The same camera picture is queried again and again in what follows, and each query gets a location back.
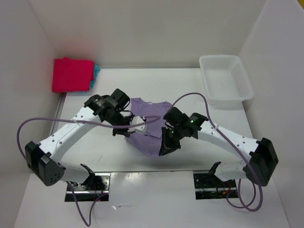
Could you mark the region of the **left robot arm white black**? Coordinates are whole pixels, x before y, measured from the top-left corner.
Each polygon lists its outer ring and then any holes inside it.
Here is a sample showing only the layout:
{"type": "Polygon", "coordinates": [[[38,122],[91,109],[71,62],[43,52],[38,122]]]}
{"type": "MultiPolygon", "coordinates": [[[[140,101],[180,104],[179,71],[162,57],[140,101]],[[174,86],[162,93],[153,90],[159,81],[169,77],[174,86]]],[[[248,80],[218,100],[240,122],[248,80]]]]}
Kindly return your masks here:
{"type": "Polygon", "coordinates": [[[120,89],[111,95],[93,95],[75,116],[50,137],[25,146],[28,167],[45,186],[58,181],[78,183],[84,190],[91,189],[100,178],[85,164],[63,163],[65,153],[96,124],[104,121],[111,126],[130,125],[133,115],[124,117],[121,111],[130,103],[130,98],[120,89]]]}

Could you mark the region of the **magenta t shirt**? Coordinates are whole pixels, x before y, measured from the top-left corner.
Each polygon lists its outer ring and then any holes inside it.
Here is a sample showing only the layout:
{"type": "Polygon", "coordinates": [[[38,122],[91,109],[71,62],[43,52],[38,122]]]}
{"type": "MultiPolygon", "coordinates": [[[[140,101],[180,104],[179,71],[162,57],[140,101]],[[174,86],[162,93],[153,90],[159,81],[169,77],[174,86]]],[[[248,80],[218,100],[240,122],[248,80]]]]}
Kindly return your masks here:
{"type": "Polygon", "coordinates": [[[94,78],[93,61],[58,58],[54,61],[52,91],[54,93],[87,92],[94,78]]]}

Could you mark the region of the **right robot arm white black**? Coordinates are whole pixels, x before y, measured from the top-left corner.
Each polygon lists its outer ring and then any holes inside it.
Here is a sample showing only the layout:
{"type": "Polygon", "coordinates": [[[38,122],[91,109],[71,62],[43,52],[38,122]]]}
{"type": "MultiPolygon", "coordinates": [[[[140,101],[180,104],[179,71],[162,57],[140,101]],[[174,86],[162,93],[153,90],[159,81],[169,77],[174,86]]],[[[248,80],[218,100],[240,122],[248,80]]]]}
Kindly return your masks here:
{"type": "Polygon", "coordinates": [[[216,162],[209,170],[208,181],[214,187],[224,181],[248,179],[265,187],[279,162],[273,143],[244,137],[226,128],[215,125],[207,117],[193,113],[187,116],[178,108],[171,108],[165,115],[167,127],[162,127],[162,142],[159,156],[164,156],[181,148],[183,138],[212,143],[237,156],[240,161],[216,162]]]}

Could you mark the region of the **lavender t shirt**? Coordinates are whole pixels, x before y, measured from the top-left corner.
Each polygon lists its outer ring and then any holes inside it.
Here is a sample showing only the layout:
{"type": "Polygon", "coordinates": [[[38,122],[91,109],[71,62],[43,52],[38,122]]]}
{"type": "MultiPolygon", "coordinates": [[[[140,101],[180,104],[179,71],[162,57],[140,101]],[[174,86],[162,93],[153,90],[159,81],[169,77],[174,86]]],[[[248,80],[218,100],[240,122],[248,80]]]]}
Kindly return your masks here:
{"type": "Polygon", "coordinates": [[[159,116],[160,120],[148,124],[145,133],[133,133],[125,140],[141,153],[149,157],[158,157],[162,143],[162,127],[165,126],[163,116],[169,111],[171,103],[151,103],[141,98],[131,99],[131,112],[136,116],[159,116]]]}

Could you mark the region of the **cyan t shirt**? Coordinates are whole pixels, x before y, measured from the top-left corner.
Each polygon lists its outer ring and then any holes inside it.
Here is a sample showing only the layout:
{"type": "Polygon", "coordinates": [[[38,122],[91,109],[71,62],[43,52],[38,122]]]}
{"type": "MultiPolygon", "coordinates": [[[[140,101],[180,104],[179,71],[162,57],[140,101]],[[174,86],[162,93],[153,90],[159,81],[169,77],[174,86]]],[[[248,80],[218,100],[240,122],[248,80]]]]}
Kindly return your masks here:
{"type": "Polygon", "coordinates": [[[90,89],[94,87],[100,70],[101,68],[98,65],[94,64],[94,71],[93,71],[94,78],[90,82],[90,89]]]}

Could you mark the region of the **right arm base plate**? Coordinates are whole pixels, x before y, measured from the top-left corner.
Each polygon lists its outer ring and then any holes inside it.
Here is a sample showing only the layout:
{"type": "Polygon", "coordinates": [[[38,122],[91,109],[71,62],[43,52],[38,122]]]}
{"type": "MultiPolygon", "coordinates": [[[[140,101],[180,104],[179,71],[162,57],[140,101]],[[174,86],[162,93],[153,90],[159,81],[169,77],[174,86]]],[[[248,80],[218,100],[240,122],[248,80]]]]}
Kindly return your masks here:
{"type": "Polygon", "coordinates": [[[207,172],[193,173],[196,200],[238,198],[235,180],[221,181],[207,172]]]}

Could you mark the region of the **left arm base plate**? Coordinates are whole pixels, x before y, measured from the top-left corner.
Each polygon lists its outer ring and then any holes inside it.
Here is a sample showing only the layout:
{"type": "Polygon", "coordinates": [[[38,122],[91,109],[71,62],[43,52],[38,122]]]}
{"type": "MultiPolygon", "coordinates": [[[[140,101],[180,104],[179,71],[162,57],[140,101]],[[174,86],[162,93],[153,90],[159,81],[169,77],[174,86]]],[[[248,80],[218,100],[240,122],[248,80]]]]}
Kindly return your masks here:
{"type": "Polygon", "coordinates": [[[110,189],[110,173],[96,173],[97,180],[90,186],[72,182],[73,189],[78,202],[108,201],[110,189]]]}

